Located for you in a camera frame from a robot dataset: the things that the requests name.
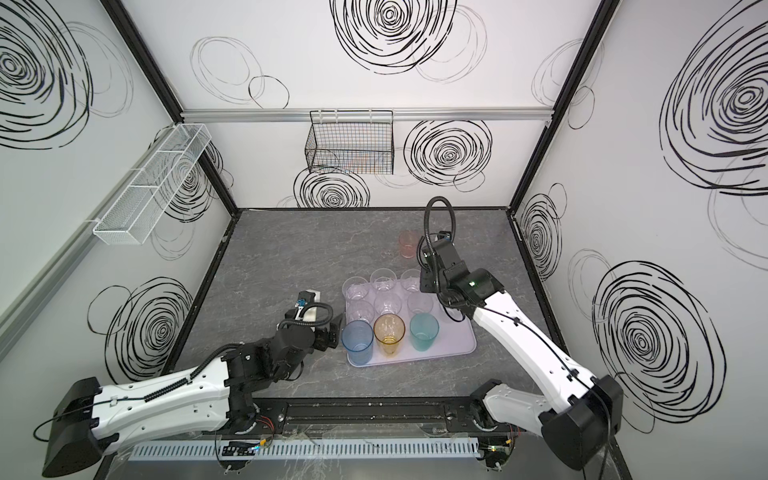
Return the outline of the blue tall glass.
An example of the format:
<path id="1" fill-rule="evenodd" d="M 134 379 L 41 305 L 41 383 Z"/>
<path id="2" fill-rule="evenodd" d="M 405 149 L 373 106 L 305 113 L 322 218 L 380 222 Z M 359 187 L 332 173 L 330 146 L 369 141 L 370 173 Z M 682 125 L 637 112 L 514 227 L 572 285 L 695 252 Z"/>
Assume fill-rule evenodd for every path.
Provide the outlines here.
<path id="1" fill-rule="evenodd" d="M 341 342 L 352 366 L 362 367 L 372 360 L 374 333 L 368 322 L 355 320 L 347 323 L 342 331 Z"/>

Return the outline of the clear faceted glass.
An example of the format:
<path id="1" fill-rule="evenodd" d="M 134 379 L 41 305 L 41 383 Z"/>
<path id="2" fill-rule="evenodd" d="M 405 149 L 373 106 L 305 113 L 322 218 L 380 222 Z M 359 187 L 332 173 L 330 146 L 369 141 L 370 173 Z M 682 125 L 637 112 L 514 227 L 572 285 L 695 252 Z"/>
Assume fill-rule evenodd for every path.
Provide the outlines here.
<path id="1" fill-rule="evenodd" d="M 368 280 L 361 276 L 348 278 L 342 285 L 342 294 L 347 302 L 363 300 L 370 289 Z"/>
<path id="2" fill-rule="evenodd" d="M 416 268 L 406 270 L 400 277 L 402 288 L 411 293 L 421 291 L 420 280 L 421 270 Z"/>
<path id="3" fill-rule="evenodd" d="M 371 324 L 376 317 L 376 311 L 371 303 L 366 300 L 355 300 L 349 303 L 346 309 L 347 320 L 365 321 Z"/>
<path id="4" fill-rule="evenodd" d="M 376 295 L 391 293 L 397 284 L 397 280 L 397 275 L 391 269 L 376 269 L 370 276 L 371 289 Z"/>

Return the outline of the yellow tall glass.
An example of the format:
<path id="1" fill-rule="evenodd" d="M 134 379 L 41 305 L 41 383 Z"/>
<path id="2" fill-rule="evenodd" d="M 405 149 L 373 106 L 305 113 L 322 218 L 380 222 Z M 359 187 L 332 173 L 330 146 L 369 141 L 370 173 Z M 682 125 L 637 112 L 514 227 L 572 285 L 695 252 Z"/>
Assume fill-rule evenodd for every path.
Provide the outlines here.
<path id="1" fill-rule="evenodd" d="M 405 337 L 406 326 L 399 315 L 384 314 L 375 320 L 373 332 L 382 352 L 387 356 L 394 356 Z"/>

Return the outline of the lilac plastic tray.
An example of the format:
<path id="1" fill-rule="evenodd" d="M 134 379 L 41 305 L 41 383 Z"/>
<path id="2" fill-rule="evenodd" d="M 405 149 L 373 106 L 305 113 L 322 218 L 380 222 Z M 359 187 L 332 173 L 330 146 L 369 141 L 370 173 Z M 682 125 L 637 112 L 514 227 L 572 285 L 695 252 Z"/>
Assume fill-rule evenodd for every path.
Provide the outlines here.
<path id="1" fill-rule="evenodd" d="M 342 346 L 356 368 L 468 355 L 477 340 L 470 322 L 446 315 L 434 294 L 392 281 L 388 289 L 351 284 Z"/>

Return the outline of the teal tall glass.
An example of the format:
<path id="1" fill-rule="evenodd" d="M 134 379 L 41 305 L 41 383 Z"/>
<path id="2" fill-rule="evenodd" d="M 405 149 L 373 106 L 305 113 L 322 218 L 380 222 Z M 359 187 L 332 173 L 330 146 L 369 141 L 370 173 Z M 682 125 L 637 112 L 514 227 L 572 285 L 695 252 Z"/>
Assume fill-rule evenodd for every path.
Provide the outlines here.
<path id="1" fill-rule="evenodd" d="M 429 350 L 437 338 L 440 326 L 438 320 L 429 314 L 417 314 L 410 320 L 410 340 L 416 351 Z"/>

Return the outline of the clear plain cup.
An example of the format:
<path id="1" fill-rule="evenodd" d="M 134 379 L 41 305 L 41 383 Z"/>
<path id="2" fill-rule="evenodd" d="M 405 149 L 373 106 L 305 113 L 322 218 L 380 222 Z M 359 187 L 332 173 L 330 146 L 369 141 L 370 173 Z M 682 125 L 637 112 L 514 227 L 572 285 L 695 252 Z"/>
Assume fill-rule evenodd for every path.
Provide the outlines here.
<path id="1" fill-rule="evenodd" d="M 377 293 L 373 305 L 378 315 L 398 315 L 402 309 L 402 299 L 393 291 L 382 291 Z"/>

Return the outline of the frosted clear tall glass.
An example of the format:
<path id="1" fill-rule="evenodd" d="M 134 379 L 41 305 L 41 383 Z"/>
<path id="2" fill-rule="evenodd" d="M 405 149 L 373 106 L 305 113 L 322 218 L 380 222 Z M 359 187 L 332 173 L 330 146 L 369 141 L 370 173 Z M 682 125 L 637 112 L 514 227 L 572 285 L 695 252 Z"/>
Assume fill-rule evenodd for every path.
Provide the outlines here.
<path id="1" fill-rule="evenodd" d="M 408 311 L 412 315 L 429 314 L 434 306 L 434 300 L 430 294 L 412 292 L 407 298 Z"/>

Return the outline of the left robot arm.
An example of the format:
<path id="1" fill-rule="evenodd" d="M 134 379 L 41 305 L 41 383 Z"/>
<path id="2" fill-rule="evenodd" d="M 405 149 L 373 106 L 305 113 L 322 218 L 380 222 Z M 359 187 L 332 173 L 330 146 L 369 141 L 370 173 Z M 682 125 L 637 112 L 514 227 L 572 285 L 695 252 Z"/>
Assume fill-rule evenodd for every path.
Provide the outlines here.
<path id="1" fill-rule="evenodd" d="M 307 355 L 334 349 L 341 315 L 280 322 L 274 335 L 230 343 L 199 366 L 149 380 L 103 386 L 76 381 L 45 421 L 45 478 L 74 474 L 124 447 L 173 435 L 250 431 L 261 415 L 253 395 L 297 379 Z"/>

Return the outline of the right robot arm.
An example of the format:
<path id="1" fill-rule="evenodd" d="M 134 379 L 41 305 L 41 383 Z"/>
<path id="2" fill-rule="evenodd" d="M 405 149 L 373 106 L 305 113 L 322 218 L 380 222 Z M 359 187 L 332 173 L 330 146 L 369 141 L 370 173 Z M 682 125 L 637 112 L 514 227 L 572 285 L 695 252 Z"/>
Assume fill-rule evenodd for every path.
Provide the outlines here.
<path id="1" fill-rule="evenodd" d="M 621 428 L 623 390 L 611 376 L 596 377 L 569 357 L 520 309 L 487 270 L 471 271 L 451 234 L 426 234 L 418 244 L 420 282 L 448 309 L 490 333 L 525 369 L 540 392 L 499 383 L 482 393 L 484 411 L 496 423 L 520 426 L 544 439 L 552 453 L 582 470 L 607 449 Z"/>

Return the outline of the pink short glass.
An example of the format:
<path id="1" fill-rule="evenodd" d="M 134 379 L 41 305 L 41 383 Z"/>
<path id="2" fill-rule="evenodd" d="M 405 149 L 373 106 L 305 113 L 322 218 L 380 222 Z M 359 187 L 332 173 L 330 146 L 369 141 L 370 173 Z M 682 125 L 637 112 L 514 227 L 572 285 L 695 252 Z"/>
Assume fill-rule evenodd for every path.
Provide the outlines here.
<path id="1" fill-rule="evenodd" d="M 413 230 L 404 230 L 399 234 L 399 252 L 405 259 L 413 259 L 417 253 L 417 247 L 421 235 Z"/>

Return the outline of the white mesh shelf basket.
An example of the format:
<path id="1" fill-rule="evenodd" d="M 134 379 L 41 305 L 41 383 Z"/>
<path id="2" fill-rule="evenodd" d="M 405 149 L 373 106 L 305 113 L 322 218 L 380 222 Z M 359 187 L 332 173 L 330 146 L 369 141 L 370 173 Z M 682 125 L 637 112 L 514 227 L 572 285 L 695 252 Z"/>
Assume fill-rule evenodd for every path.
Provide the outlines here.
<path id="1" fill-rule="evenodd" d="M 93 234 L 107 245 L 141 245 L 165 217 L 199 220 L 212 201 L 210 181 L 199 166 L 210 142 L 203 124 L 178 124 L 164 133 Z"/>

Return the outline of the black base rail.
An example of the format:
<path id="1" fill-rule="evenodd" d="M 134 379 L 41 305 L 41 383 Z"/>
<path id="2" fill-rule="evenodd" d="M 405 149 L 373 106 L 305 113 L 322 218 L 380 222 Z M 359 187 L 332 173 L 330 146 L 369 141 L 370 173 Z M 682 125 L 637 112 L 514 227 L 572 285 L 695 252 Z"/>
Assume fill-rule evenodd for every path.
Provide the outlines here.
<path id="1" fill-rule="evenodd" d="M 494 432 L 509 424 L 530 433 L 606 432 L 603 410 L 579 400 L 557 413 L 541 396 L 498 389 L 484 398 L 257 398 L 260 413 L 282 428 L 299 424 L 436 423 L 450 432 Z"/>

